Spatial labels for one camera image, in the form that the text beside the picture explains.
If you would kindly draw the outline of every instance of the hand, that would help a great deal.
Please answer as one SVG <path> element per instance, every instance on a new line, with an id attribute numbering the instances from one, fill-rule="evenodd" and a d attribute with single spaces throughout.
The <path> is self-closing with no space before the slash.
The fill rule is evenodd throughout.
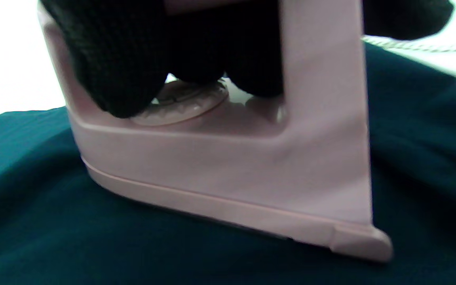
<path id="1" fill-rule="evenodd" d="M 115 117 L 143 112 L 168 73 L 206 84 L 226 72 L 255 96 L 282 93 L 277 0 L 172 17 L 163 0 L 41 2 L 63 31 L 78 81 Z M 437 33 L 453 11 L 449 0 L 364 0 L 363 5 L 366 34 L 400 40 Z"/>

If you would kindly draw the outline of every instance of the teal cloth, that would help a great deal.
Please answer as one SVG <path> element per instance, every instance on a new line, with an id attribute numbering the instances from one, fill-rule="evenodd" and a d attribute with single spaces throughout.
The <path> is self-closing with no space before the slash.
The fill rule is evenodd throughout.
<path id="1" fill-rule="evenodd" d="M 367 70 L 388 265 L 111 194 L 59 108 L 0 115 L 0 284 L 456 285 L 456 78 L 372 46 Z"/>

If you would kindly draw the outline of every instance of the gloved hand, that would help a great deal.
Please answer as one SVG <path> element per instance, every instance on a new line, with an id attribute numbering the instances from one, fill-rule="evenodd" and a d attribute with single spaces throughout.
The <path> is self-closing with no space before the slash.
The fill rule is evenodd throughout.
<path id="1" fill-rule="evenodd" d="M 143 112 L 168 73 L 206 84 L 226 72 L 255 96 L 282 93 L 277 0 L 172 17 L 163 0 L 41 2 L 64 34 L 78 81 L 115 117 Z M 437 33 L 454 9 L 449 0 L 363 0 L 363 6 L 365 34 L 399 40 Z"/>

